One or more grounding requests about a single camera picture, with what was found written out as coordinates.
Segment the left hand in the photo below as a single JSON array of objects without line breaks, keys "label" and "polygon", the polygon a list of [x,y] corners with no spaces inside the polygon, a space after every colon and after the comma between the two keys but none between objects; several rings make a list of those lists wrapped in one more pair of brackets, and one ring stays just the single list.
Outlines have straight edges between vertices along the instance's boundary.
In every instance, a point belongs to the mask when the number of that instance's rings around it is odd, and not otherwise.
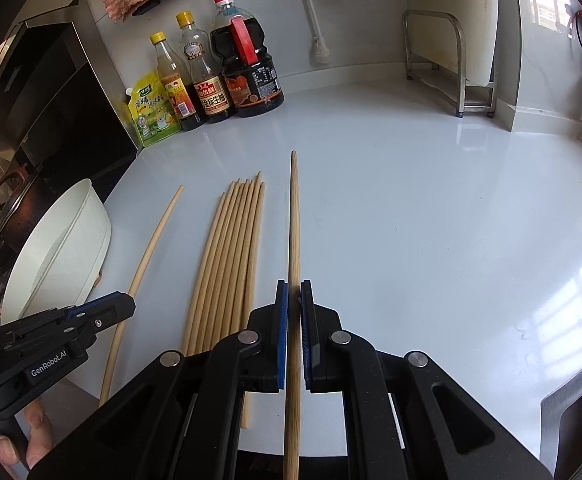
[{"label": "left hand", "polygon": [[23,410],[23,417],[28,427],[28,437],[25,446],[21,446],[15,431],[21,426],[14,422],[12,428],[0,422],[0,464],[10,479],[17,479],[14,468],[18,464],[32,469],[54,448],[54,437],[51,420],[41,398],[30,402]]}]

